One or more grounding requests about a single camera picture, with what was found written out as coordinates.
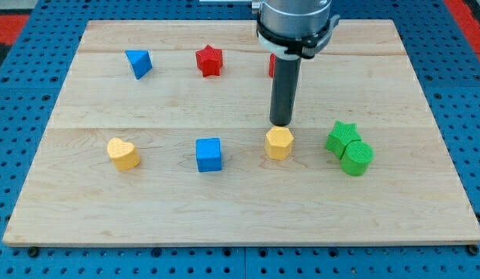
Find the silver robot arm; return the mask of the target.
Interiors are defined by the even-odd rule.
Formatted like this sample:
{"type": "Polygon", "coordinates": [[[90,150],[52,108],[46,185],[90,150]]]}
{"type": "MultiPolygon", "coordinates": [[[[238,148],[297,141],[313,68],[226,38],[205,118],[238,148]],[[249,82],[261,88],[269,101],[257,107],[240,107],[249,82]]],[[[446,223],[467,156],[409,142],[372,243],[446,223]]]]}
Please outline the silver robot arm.
{"type": "Polygon", "coordinates": [[[279,36],[303,38],[315,35],[330,17],[332,0],[199,0],[203,5],[245,5],[261,25],[279,36]]]}

